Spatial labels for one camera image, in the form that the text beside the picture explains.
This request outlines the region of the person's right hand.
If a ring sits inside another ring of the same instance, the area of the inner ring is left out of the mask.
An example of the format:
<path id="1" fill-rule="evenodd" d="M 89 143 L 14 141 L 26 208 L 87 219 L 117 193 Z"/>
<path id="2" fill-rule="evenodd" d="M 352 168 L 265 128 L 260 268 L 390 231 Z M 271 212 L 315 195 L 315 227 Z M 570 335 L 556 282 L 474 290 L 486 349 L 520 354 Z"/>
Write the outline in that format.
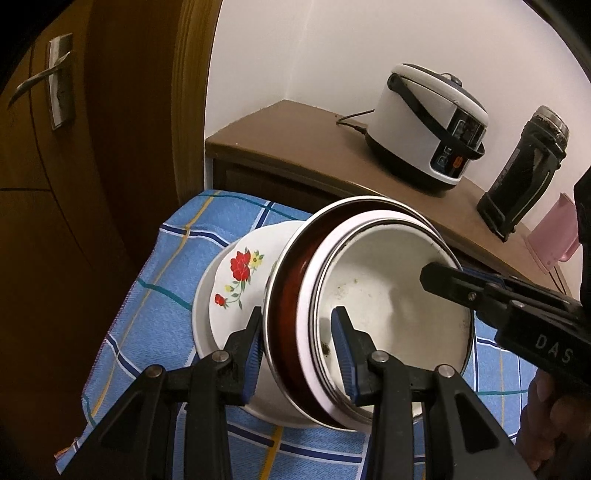
<path id="1" fill-rule="evenodd" d="M 536 472 L 554 457 L 556 441 L 561 435 L 573 442 L 590 437 L 590 401 L 558 397 L 552 376 L 538 369 L 529 385 L 528 403 L 521 413 L 517 450 Z"/>

